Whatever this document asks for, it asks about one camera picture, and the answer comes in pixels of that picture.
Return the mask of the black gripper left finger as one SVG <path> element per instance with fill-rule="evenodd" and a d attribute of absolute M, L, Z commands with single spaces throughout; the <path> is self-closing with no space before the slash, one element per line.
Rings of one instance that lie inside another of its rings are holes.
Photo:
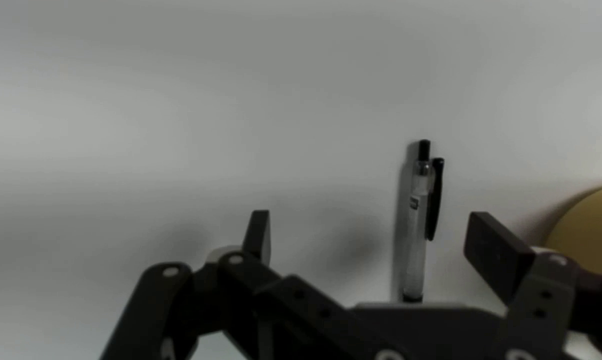
<path fill-rule="evenodd" d="M 224 333 L 245 360 L 354 360 L 354 320 L 298 275 L 269 267 L 269 212 L 254 210 L 238 248 L 201 267 L 145 267 L 99 360 L 192 360 Z"/>

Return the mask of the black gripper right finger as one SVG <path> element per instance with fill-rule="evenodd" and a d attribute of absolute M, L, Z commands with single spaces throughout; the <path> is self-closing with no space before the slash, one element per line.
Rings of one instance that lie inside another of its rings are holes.
<path fill-rule="evenodd" d="M 564 252 L 538 252 L 489 212 L 468 215 L 464 256 L 505 305 L 489 360 L 576 360 L 570 332 L 602 352 L 602 274 Z"/>

